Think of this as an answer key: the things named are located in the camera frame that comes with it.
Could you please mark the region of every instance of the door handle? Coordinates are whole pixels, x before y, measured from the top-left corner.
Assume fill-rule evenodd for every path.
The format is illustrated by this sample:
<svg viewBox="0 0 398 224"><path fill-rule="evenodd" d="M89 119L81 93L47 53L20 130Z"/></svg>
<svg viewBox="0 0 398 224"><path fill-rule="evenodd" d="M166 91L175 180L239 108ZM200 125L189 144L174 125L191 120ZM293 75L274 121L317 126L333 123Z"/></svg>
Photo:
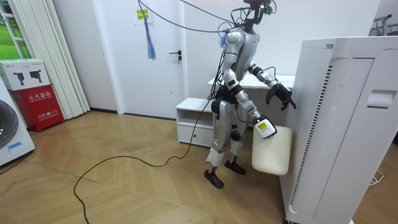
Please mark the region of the door handle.
<svg viewBox="0 0 398 224"><path fill-rule="evenodd" d="M179 50L178 52L172 52L172 53L169 53L169 54L178 54L178 55L181 55L181 50Z"/></svg>

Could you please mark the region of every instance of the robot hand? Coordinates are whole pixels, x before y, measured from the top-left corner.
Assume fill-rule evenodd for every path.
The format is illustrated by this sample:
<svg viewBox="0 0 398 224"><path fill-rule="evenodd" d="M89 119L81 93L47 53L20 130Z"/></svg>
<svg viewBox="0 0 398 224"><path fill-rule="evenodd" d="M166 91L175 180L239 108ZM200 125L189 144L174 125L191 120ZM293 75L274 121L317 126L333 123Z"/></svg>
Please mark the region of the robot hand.
<svg viewBox="0 0 398 224"><path fill-rule="evenodd" d="M282 107L280 108L282 111L287 108L289 103L293 106L294 109L296 109L296 104L291 98L291 90L283 86L281 83L273 85L272 88L268 91L266 96L267 105L274 95L276 95L282 101Z"/></svg>
<svg viewBox="0 0 398 224"><path fill-rule="evenodd" d="M277 133L276 127L265 115L253 119L253 125L262 138L268 138Z"/></svg>

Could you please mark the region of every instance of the robot leg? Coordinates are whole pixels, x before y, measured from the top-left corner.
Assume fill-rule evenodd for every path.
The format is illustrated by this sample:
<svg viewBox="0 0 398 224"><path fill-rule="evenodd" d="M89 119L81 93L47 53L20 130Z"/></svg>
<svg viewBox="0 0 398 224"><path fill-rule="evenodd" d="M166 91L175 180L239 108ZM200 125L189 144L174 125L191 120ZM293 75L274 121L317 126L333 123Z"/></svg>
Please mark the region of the robot leg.
<svg viewBox="0 0 398 224"><path fill-rule="evenodd" d="M216 188L222 189L224 183L217 177L216 170L223 160L225 149L230 144L232 108L226 100L214 101L211 108L220 117L216 121L215 140L211 143L210 153L206 160L210 162L210 170L205 171L205 177Z"/></svg>
<svg viewBox="0 0 398 224"><path fill-rule="evenodd" d="M231 159L225 161L224 166L231 169L237 174L244 175L246 174L246 170L243 169L241 166L239 166L236 163L236 159L239 156L239 153L241 152L243 148L243 139L246 135L246 130L248 128L248 114L245 112L243 107L241 105L238 105L238 111L236 115L238 119L238 128L232 130L231 133Z"/></svg>

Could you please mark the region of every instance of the white wall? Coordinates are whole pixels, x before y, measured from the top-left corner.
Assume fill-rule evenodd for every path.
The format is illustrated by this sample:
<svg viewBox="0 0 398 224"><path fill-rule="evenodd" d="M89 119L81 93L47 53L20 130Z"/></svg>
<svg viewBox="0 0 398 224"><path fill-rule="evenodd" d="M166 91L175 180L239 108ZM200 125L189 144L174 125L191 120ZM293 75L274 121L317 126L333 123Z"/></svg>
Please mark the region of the white wall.
<svg viewBox="0 0 398 224"><path fill-rule="evenodd" d="M88 104L116 110L91 0L53 0Z"/></svg>
<svg viewBox="0 0 398 224"><path fill-rule="evenodd" d="M202 1L190 3L218 16L230 19L230 12L246 4L241 0ZM261 35L254 61L262 68L275 66L278 74L295 74L303 40L338 36L367 36L379 0L276 0L277 13L264 16L254 30ZM217 30L221 20L184 5L185 25L197 29ZM217 34L186 30L188 95L206 98L208 81L216 73L222 49ZM247 90L257 107L277 125L282 125L286 112L280 104L265 104L267 90Z"/></svg>

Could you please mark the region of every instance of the window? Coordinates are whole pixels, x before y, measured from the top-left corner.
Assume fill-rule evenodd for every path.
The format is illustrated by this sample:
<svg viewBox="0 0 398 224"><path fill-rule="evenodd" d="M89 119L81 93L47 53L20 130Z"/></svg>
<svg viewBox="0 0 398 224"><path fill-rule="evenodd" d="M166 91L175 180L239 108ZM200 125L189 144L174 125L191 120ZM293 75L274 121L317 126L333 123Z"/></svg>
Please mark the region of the window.
<svg viewBox="0 0 398 224"><path fill-rule="evenodd" d="M7 0L0 0L0 60L31 58Z"/></svg>

